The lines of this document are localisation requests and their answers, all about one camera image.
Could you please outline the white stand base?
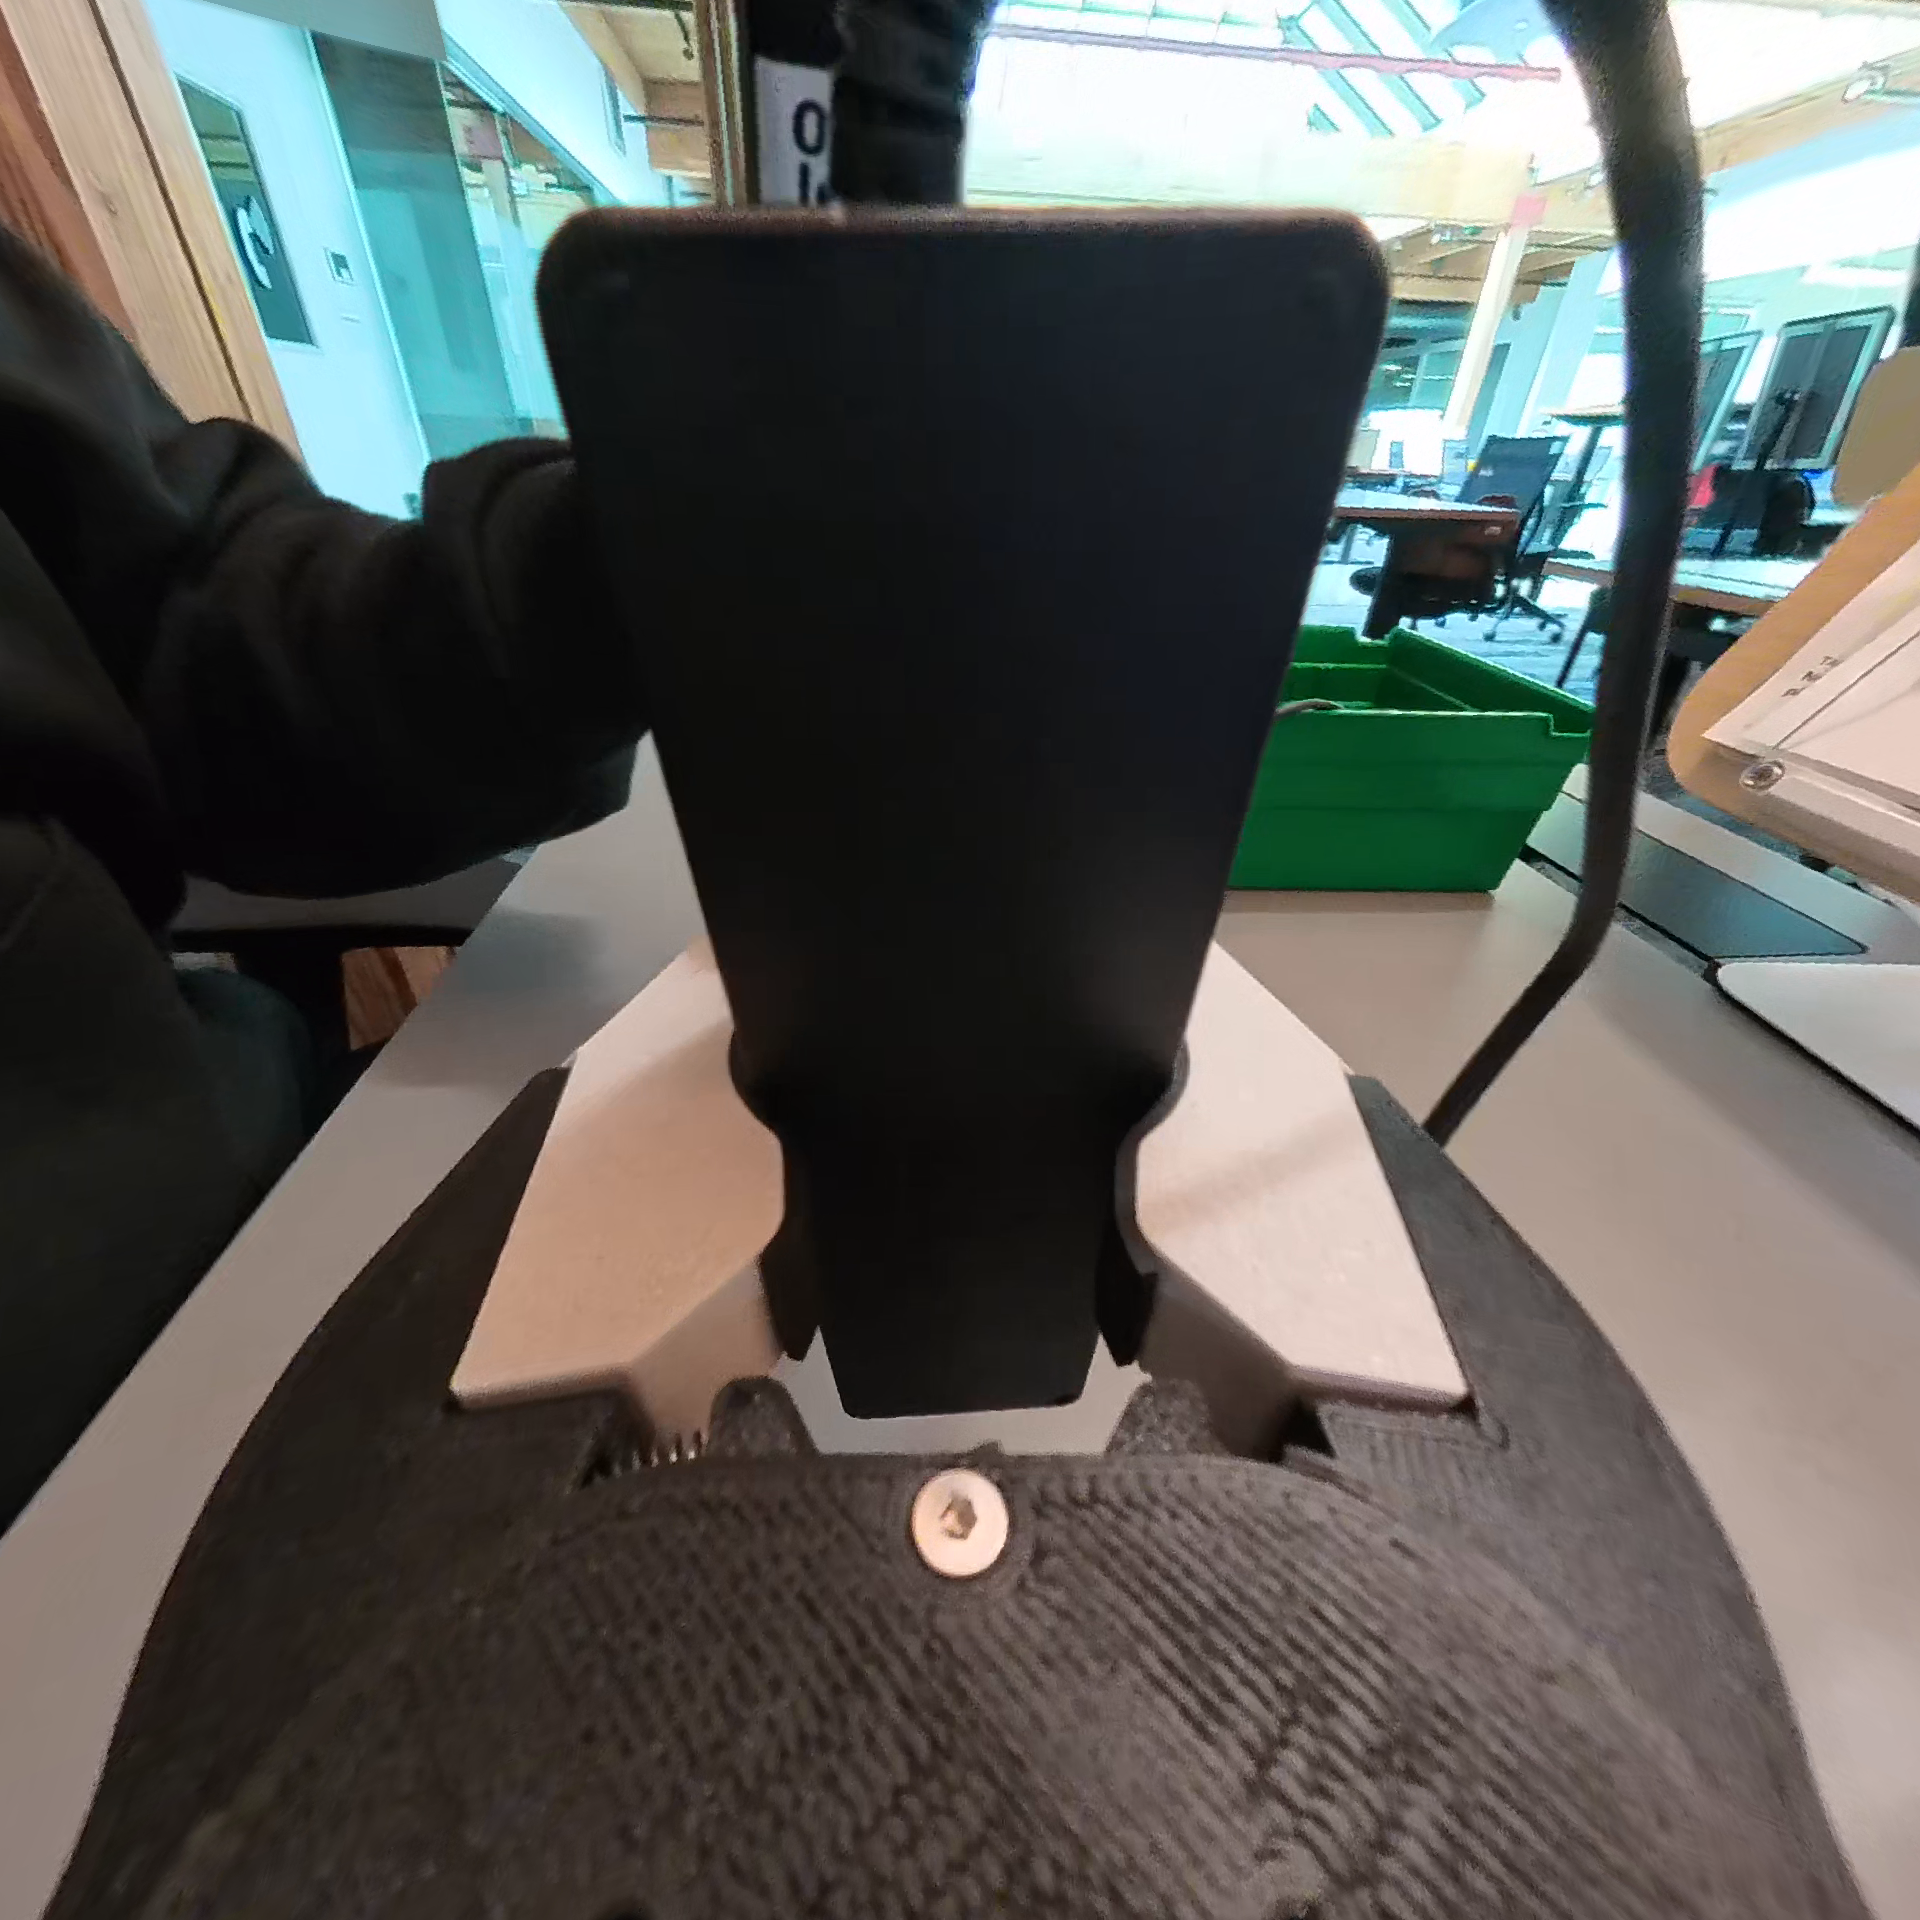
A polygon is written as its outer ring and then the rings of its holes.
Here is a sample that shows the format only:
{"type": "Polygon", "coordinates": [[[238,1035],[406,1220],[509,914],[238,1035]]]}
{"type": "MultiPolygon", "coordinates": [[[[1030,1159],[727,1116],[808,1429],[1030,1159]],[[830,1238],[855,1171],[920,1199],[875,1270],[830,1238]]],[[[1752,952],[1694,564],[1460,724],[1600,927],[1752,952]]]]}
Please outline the white stand base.
{"type": "Polygon", "coordinates": [[[1917,1128],[1917,964],[1763,958],[1713,968],[1716,992],[1917,1128]]]}

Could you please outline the instruction sheet board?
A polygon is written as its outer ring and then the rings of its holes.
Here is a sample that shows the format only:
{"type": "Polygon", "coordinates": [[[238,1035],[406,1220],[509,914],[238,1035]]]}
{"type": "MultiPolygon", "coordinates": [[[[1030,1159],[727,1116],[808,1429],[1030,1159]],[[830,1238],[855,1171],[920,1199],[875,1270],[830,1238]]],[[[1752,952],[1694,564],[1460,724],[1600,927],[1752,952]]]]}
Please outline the instruction sheet board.
{"type": "Polygon", "coordinates": [[[1917,899],[1917,476],[1712,664],[1671,722],[1689,796],[1917,899]]]}

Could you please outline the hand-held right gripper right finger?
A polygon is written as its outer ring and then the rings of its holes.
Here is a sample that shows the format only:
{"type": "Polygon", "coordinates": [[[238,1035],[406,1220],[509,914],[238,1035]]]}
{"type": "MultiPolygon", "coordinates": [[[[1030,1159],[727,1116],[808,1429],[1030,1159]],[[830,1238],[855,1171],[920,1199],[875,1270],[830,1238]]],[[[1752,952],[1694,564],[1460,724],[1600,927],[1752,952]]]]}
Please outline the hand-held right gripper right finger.
{"type": "Polygon", "coordinates": [[[1220,944],[1119,1152],[1102,1338],[1118,1367],[1193,1384],[1239,1454],[1307,1405],[1472,1397],[1345,1066],[1220,944]]]}

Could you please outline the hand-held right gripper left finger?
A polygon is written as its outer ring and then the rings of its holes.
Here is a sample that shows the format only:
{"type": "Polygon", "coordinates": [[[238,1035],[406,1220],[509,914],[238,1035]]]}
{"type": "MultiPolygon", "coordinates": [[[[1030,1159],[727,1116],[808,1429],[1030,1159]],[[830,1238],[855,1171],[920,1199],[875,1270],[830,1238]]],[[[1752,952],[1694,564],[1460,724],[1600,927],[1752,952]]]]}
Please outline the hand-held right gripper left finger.
{"type": "Polygon", "coordinates": [[[567,1060],[493,1276],[451,1374],[464,1411],[611,1392],[640,1427],[708,1427],[739,1379],[806,1379],[760,1254],[783,1160],[732,1074],[712,949],[687,946],[567,1060]]]}

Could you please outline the person's black clothed torso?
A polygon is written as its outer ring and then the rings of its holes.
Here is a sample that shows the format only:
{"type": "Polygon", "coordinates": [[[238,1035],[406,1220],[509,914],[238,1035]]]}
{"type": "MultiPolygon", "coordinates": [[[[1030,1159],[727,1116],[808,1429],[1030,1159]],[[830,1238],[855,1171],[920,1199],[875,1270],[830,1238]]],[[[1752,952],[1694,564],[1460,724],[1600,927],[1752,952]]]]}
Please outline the person's black clothed torso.
{"type": "Polygon", "coordinates": [[[189,423],[5,230],[1,1508],[37,1496],[307,1138],[283,998],[176,966],[176,806],[139,716],[157,623],[260,508],[319,494],[189,423]]]}

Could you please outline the green plastic bin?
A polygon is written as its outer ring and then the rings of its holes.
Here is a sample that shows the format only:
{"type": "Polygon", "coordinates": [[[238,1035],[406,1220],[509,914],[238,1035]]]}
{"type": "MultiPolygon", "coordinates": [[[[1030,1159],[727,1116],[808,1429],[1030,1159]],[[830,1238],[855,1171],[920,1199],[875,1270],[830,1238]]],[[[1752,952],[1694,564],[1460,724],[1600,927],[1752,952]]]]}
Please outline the green plastic bin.
{"type": "Polygon", "coordinates": [[[1302,623],[1230,887],[1489,893],[1590,735],[1590,702],[1448,642],[1302,623]]]}

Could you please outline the black computer monitor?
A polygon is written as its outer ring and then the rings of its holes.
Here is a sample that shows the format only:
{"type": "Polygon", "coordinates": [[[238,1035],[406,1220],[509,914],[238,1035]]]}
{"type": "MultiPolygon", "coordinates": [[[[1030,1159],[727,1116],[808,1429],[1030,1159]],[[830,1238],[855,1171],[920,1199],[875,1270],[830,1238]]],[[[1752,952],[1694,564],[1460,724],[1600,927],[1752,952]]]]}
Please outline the black computer monitor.
{"type": "Polygon", "coordinates": [[[1897,325],[1893,306],[1790,320],[1749,412],[1741,468],[1825,471],[1867,372],[1897,325]]]}

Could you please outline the black trapezoid plate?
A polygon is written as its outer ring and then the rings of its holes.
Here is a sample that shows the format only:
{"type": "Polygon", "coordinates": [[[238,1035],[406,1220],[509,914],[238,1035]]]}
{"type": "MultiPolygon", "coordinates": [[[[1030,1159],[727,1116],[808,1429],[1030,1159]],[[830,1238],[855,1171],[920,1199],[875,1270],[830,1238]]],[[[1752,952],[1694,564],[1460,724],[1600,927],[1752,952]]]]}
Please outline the black trapezoid plate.
{"type": "Polygon", "coordinates": [[[599,208],[544,347],[856,1420],[1129,1356],[1119,1166],[1374,370],[1352,214],[599,208]]]}

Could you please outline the black office chair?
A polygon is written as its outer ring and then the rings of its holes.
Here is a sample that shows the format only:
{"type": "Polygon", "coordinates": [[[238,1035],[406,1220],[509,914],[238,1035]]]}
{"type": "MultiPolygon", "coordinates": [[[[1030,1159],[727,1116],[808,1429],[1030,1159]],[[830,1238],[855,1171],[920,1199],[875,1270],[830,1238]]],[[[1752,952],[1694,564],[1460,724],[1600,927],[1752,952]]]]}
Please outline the black office chair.
{"type": "Polygon", "coordinates": [[[1384,541],[1368,570],[1363,635],[1380,640],[1431,619],[1501,611],[1544,523],[1567,446],[1569,434],[1489,437],[1452,495],[1344,487],[1333,527],[1384,541]]]}

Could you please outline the person's left forearm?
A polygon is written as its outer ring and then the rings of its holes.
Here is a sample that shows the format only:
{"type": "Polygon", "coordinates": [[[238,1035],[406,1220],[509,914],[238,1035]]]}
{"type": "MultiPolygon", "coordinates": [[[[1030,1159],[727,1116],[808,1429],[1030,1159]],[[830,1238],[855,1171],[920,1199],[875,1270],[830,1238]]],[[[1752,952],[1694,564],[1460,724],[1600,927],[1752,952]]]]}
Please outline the person's left forearm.
{"type": "Polygon", "coordinates": [[[259,896],[452,876],[622,811],[649,730],[568,447],[424,474],[414,518],[265,434],[185,429],[136,714],[188,872],[259,896]]]}

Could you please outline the phone icon wall sign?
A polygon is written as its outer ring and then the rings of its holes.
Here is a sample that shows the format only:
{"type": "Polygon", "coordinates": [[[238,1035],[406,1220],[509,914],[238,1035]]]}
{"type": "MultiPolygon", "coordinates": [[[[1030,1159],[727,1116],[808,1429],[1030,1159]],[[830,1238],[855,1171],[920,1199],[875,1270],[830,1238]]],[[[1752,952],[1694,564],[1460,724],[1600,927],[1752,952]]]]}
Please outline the phone icon wall sign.
{"type": "Polygon", "coordinates": [[[318,347],[244,114],[198,83],[176,85],[263,336],[318,347]]]}

